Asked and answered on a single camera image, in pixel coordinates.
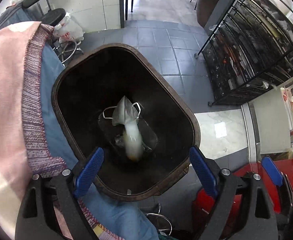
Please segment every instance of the white marble floor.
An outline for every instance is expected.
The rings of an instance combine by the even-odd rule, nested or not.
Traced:
[[[217,159],[248,147],[241,109],[195,114],[201,130],[200,150]]]
[[[128,20],[156,20],[200,26],[196,20],[195,4],[196,0],[133,0],[131,12],[131,0],[128,0]]]

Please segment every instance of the screw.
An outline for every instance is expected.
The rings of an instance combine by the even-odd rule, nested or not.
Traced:
[[[231,172],[228,169],[223,169],[222,174],[225,176],[229,176],[231,174]]]
[[[70,173],[71,173],[71,171],[69,169],[66,169],[66,170],[62,171],[63,176],[70,175]]]
[[[37,180],[39,177],[40,177],[39,174],[34,174],[34,175],[32,176],[32,179],[33,179],[33,180]]]
[[[256,180],[260,180],[261,179],[261,176],[259,174],[255,173],[253,175],[253,178],[256,179]]]

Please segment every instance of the display case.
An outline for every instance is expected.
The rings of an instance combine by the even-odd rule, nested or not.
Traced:
[[[200,50],[214,104],[243,104],[293,78],[293,2],[234,0]]]

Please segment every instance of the person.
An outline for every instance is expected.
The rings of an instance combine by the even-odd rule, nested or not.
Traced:
[[[78,161],[51,105],[53,84],[64,70],[46,42],[52,32],[32,21],[0,30],[0,226],[11,239],[32,174],[55,176]],[[159,239],[137,203],[113,200],[94,184],[80,205],[99,239]],[[70,237],[58,209],[56,215]]]

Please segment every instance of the mask ear loop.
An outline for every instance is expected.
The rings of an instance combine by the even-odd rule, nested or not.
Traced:
[[[137,114],[137,116],[138,116],[138,118],[139,118],[140,113],[141,113],[141,107],[140,107],[139,103],[138,103],[138,102],[135,102],[135,103],[132,104],[132,105],[133,105],[133,106],[134,106],[134,105],[137,105],[137,108],[139,109],[139,113]]]
[[[107,110],[107,109],[111,109],[111,108],[116,108],[116,106],[110,106],[110,107],[107,107],[106,109],[104,109],[104,111]],[[113,119],[113,117],[105,117],[105,115],[104,115],[104,111],[103,111],[103,113],[102,113],[104,119]]]

